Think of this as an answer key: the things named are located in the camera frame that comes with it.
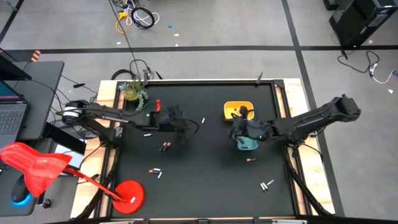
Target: wooden table frame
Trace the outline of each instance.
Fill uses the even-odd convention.
[[[106,106],[116,106],[116,102],[114,102],[117,82],[121,82],[123,80],[103,80],[101,81],[101,85],[99,86],[97,103]],[[156,82],[174,82],[174,81],[206,81],[206,80],[155,80]],[[283,87],[276,86],[275,90],[277,93],[277,99],[279,102],[279,111],[281,117],[287,116],[297,116],[299,114],[305,113],[308,111],[307,101],[305,99],[304,91],[302,88],[302,84],[299,78],[285,78],[284,81],[284,91]],[[123,107],[123,94],[120,94],[119,101],[117,103],[118,108]],[[290,114],[287,114],[285,110],[285,106],[289,106]],[[110,122],[102,119],[98,120],[102,125],[109,126]],[[309,146],[318,149],[318,142],[316,138],[308,138],[305,143]],[[92,152],[92,150],[96,149],[99,146],[98,138],[89,140],[86,147],[85,155]],[[335,209],[333,206],[333,202],[331,200],[331,194],[328,186],[328,182],[326,179],[326,174],[323,166],[323,162],[321,161],[319,153],[310,149],[307,146],[300,146],[299,149],[300,160],[302,165],[302,171],[305,178],[305,183],[307,187],[310,189],[312,194],[314,194],[315,198],[322,204],[322,206],[328,210],[330,213],[334,213]],[[87,176],[92,176],[95,174],[100,174],[103,166],[103,162],[105,154],[109,154],[109,161],[107,172],[109,172],[111,165],[114,159],[114,150],[110,150],[108,153],[105,153],[105,148],[99,148],[93,155],[86,159],[81,167],[81,171]],[[291,161],[294,167],[297,167],[296,160],[291,157]],[[295,184],[295,192],[297,194],[298,207],[301,215],[305,215],[306,213],[306,203],[303,197],[303,194],[296,183]],[[94,194],[96,193],[97,188],[90,183],[79,184],[76,189],[75,200],[72,207],[72,212],[70,217],[76,217],[79,215],[86,205],[90,202]],[[109,198],[107,196],[103,196],[101,201],[101,210],[99,211],[100,217],[105,217],[107,214],[107,206],[108,206]],[[275,217],[260,217],[260,219],[270,219]],[[153,218],[151,220],[196,220],[197,218]],[[231,218],[209,218],[209,220],[249,220],[253,219],[253,217],[231,217]],[[115,220],[143,220],[143,219],[115,219]]]

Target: red object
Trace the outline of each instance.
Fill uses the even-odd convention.
[[[160,105],[160,100],[156,100],[156,112],[159,112],[162,109],[162,105]]]
[[[113,206],[119,213],[134,213],[145,200],[144,188],[140,183],[127,180],[119,184],[116,191],[112,191],[80,171],[67,167],[72,157],[66,154],[41,154],[24,143],[15,142],[0,152],[0,158],[24,173],[26,187],[34,197],[39,197],[62,172],[66,172],[85,179],[106,192],[114,199]]]
[[[132,214],[138,211],[145,200],[145,192],[142,185],[133,180],[121,182],[116,187],[116,192],[128,200],[127,203],[112,201],[113,207],[122,214]]]
[[[0,157],[6,164],[24,173],[26,187],[34,197],[49,188],[72,159],[66,154],[41,154],[20,142],[6,146]]]

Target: floor stripe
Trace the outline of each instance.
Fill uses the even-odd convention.
[[[133,52],[201,52],[201,51],[233,51],[233,50],[270,50],[270,51],[340,51],[340,46],[196,46],[196,47],[133,47]],[[398,45],[360,46],[356,50],[398,50]],[[93,49],[41,49],[41,50],[7,50],[7,52],[40,52],[40,54],[103,54],[129,53],[127,47],[93,48]]]
[[[290,35],[292,37],[293,45],[295,48],[295,53],[297,56],[298,66],[301,71],[302,80],[304,84],[304,89],[307,94],[308,103],[310,105],[310,109],[317,108],[317,104],[315,103],[315,97],[313,95],[313,91],[311,88],[310,78],[308,76],[307,68],[305,66],[302,49],[300,47],[299,39],[297,37],[297,33],[294,27],[292,14],[290,13],[289,4],[287,0],[282,0],[282,5],[284,7],[285,16],[287,19],[287,25],[289,27]],[[326,172],[326,178],[328,179],[328,185],[330,189],[331,198],[333,201],[333,206],[335,208],[335,212],[339,216],[344,216],[343,204],[341,203],[340,194],[337,188],[335,173],[333,172],[333,166],[331,164],[329,151],[326,145],[325,135],[322,133],[318,136],[318,142],[320,145],[320,149],[322,150],[322,154],[324,156],[324,166]]]
[[[16,5],[16,8],[18,9],[18,11],[19,11],[19,9],[21,8],[21,5],[22,5],[23,2],[24,2],[24,0],[19,0],[19,1],[18,1],[17,5]],[[4,39],[4,37],[6,36],[7,31],[8,31],[8,29],[10,28],[10,26],[11,26],[11,24],[12,24],[12,22],[13,22],[13,20],[14,20],[14,18],[15,18],[16,15],[17,15],[17,12],[16,12],[16,11],[13,11],[13,12],[11,13],[11,16],[8,18],[6,25],[4,26],[4,28],[3,28],[2,31],[0,32],[0,43],[2,42],[2,40]]]

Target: yellow cable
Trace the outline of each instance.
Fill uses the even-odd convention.
[[[127,13],[119,12],[119,19],[116,21],[115,29],[118,33],[122,35],[124,34],[124,32],[119,30],[119,24],[120,26],[122,26],[121,21],[127,17],[128,17]]]

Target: blue light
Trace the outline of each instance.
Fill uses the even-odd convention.
[[[26,198],[23,200],[23,201],[21,201],[21,202],[15,202],[15,201],[13,201],[13,200],[11,200],[11,202],[12,202],[12,204],[15,206],[15,207],[25,207],[27,204],[29,204],[29,202],[31,201],[33,199],[33,196],[32,196],[32,194],[29,194],[29,195],[27,195],[26,196]]]

